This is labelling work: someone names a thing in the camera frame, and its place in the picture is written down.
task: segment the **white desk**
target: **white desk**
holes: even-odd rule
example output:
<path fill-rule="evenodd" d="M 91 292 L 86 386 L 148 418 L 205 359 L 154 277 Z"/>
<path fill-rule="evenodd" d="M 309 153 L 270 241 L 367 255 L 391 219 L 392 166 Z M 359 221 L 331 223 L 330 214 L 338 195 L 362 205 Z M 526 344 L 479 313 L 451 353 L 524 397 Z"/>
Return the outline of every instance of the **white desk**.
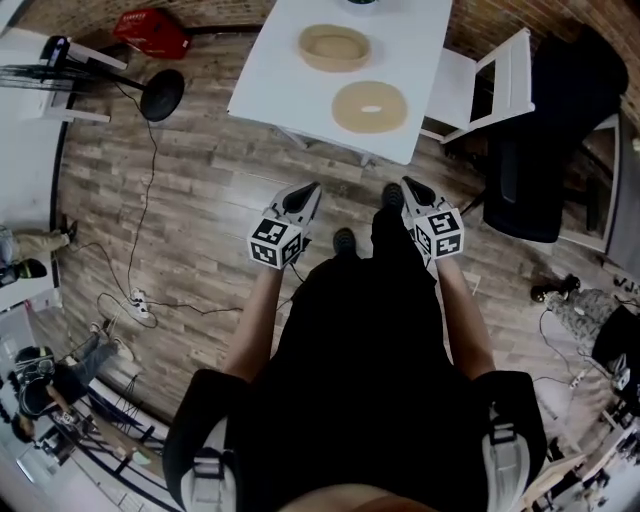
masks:
<path fill-rule="evenodd" d="M 278 0 L 242 70 L 228 112 L 408 164 L 438 69 L 451 0 L 380 0 L 368 16 L 352 14 L 345 3 Z M 353 28 L 369 38 L 372 56 L 363 69 L 325 73 L 307 66 L 298 54 L 298 36 L 306 27 L 324 23 Z M 403 126 L 357 134 L 333 120 L 336 93 L 362 80 L 386 82 L 402 92 L 409 112 Z"/>

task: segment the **person's arm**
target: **person's arm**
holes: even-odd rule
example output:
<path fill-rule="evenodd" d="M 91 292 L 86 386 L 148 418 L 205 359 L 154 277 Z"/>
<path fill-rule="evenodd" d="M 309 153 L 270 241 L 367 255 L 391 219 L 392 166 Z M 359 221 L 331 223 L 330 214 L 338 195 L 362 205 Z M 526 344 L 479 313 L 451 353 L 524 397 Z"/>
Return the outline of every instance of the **person's arm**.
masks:
<path fill-rule="evenodd" d="M 67 414 L 71 414 L 71 407 L 64 399 L 64 397 L 58 392 L 56 388 L 54 388 L 51 384 L 47 386 L 47 393 L 53 399 L 53 401 L 58 404 L 62 412 L 66 412 Z"/>
<path fill-rule="evenodd" d="M 224 373 L 251 382 L 271 357 L 282 270 L 264 267 L 229 343 Z"/>
<path fill-rule="evenodd" d="M 494 371 L 489 331 L 460 267 L 453 258 L 436 260 L 453 364 L 470 379 Z"/>

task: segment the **bowl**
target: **bowl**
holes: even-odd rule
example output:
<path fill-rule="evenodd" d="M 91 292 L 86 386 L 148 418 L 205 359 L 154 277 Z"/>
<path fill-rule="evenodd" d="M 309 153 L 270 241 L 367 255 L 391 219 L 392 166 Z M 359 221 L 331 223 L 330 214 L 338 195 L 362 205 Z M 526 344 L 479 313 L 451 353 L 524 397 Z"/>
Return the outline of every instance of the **bowl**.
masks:
<path fill-rule="evenodd" d="M 364 34 L 337 25 L 305 28 L 298 49 L 309 66 L 328 73 L 356 71 L 371 57 L 371 44 Z"/>

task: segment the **white shoe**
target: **white shoe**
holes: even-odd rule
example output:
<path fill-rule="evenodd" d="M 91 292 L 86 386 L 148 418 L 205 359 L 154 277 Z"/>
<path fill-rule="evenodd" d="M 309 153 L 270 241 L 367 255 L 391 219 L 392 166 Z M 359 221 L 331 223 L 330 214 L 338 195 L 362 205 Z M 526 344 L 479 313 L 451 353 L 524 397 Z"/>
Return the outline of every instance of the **white shoe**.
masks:
<path fill-rule="evenodd" d="M 118 355 L 120 357 L 132 363 L 133 361 L 135 361 L 135 358 L 133 357 L 133 352 L 129 347 L 127 347 L 127 345 L 125 345 L 124 341 L 122 341 L 120 338 L 113 338 L 113 342 L 118 345 Z"/>

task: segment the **red box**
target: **red box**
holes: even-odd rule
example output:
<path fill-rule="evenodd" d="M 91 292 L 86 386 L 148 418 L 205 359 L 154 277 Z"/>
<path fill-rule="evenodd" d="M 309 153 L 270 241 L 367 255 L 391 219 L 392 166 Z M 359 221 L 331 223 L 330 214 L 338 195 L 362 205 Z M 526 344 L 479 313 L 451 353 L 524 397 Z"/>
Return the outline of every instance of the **red box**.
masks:
<path fill-rule="evenodd" d="M 191 44 L 191 36 L 158 9 L 125 12 L 113 35 L 149 57 L 181 59 Z"/>

